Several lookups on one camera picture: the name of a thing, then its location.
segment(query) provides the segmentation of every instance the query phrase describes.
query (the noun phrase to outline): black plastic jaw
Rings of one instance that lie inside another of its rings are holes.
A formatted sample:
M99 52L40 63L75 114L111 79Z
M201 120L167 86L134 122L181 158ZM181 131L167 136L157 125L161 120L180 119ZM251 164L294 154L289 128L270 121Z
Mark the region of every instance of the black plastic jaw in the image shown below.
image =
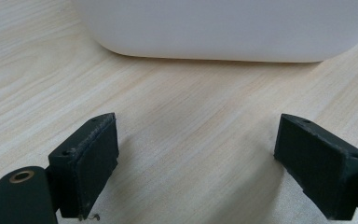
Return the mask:
M86 218L117 166L115 114L90 119L48 155L62 217Z
M274 156L328 219L352 219L358 148L307 119L282 114Z

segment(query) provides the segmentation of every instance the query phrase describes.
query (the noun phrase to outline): white object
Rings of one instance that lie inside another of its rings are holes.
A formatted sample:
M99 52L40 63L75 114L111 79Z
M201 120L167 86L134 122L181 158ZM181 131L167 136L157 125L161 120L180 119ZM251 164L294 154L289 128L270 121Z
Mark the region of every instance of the white object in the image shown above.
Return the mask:
M142 57L317 62L358 43L358 0L73 0L94 38Z

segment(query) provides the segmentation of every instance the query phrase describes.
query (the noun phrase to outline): small hole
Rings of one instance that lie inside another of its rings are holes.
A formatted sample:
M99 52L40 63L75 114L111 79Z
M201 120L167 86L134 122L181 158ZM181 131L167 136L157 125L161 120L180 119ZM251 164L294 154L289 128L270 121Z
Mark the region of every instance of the small hole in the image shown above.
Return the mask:
M25 179L26 177L28 177L28 175L30 175L30 174L28 174L28 173L17 174L17 175L14 176L14 179L15 180L22 180L22 179Z
M357 153L351 153L351 156L358 159L358 154Z
M28 179L31 179L33 176L34 176L34 171L21 171L19 173L14 174L9 179L9 182L12 184L18 184Z

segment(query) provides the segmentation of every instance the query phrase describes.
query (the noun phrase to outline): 3d printed part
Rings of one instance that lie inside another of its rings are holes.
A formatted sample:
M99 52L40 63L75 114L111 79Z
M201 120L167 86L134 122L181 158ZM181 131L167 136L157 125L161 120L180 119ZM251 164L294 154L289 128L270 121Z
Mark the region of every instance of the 3d printed part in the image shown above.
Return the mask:
M283 114L274 156L328 219L352 219L358 148L307 119Z
M23 167L0 180L0 224L86 218L117 166L115 114L90 119L48 156L49 167Z

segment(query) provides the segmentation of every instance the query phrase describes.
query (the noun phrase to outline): wooden table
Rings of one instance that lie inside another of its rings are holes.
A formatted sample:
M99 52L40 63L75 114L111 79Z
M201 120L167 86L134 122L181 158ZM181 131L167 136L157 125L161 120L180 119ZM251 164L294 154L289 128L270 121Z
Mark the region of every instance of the wooden table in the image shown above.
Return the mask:
M133 58L98 45L69 1L0 0L0 178L47 167L107 112L119 166L84 223L327 223L272 154L281 113L358 147L358 45L322 63Z

